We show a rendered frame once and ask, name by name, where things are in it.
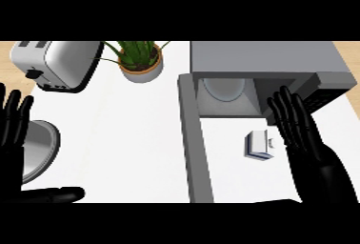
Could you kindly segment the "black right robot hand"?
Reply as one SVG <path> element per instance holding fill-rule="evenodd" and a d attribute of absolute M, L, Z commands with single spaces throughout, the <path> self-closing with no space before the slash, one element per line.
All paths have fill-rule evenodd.
<path fill-rule="evenodd" d="M 295 189 L 304 204 L 357 204 L 345 166 L 322 141 L 301 96 L 286 86 L 267 98 L 285 151 Z"/>

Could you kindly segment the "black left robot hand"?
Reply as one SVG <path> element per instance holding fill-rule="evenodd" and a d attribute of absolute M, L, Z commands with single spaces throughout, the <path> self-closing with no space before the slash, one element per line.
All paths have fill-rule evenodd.
<path fill-rule="evenodd" d="M 21 91 L 6 95 L 0 82 L 0 204 L 74 203 L 86 195 L 81 187 L 46 188 L 24 191 L 24 141 L 28 131 L 34 97 L 21 100 Z"/>

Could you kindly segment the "white milk carton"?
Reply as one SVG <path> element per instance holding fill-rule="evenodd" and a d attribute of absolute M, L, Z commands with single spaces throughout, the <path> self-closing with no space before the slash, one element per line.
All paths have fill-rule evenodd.
<path fill-rule="evenodd" d="M 251 131 L 245 137 L 245 156 L 264 161 L 275 157 L 275 150 L 275 138 L 269 131 Z"/>

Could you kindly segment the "grey microwave door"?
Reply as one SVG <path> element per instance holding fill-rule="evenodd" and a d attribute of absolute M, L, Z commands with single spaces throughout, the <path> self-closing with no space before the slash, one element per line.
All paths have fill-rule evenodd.
<path fill-rule="evenodd" d="M 213 203 L 214 195 L 195 99 L 195 82 L 191 74 L 179 75 L 177 88 L 191 202 Z"/>

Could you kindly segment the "grey microwave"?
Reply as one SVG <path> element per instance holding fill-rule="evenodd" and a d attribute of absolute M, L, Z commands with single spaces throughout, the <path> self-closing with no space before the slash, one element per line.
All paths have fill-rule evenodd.
<path fill-rule="evenodd" d="M 328 41 L 194 41 L 191 73 L 204 118 L 263 118 L 275 123 L 267 98 L 281 87 L 316 112 L 356 86 Z"/>

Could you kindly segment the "silver round sink bowl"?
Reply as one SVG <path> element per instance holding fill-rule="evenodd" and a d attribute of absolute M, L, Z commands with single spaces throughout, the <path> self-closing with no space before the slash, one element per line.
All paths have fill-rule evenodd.
<path fill-rule="evenodd" d="M 61 148 L 61 132 L 45 120 L 33 120 L 24 142 L 22 183 L 30 183 L 46 172 Z"/>

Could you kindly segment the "silver toaster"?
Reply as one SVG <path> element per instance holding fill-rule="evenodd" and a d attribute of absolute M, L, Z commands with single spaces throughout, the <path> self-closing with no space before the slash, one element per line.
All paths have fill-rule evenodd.
<path fill-rule="evenodd" d="M 43 91 L 78 93 L 89 84 L 104 49 L 102 41 L 16 41 L 11 59 Z"/>

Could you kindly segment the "potted green plant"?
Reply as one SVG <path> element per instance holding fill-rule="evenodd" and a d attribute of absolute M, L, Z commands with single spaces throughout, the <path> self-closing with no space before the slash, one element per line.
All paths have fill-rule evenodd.
<path fill-rule="evenodd" d="M 105 46 L 117 55 L 117 60 L 105 61 L 115 63 L 126 78 L 139 84 L 154 81 L 164 70 L 164 47 L 154 41 L 118 41 L 120 48 L 115 48 L 106 41 Z"/>

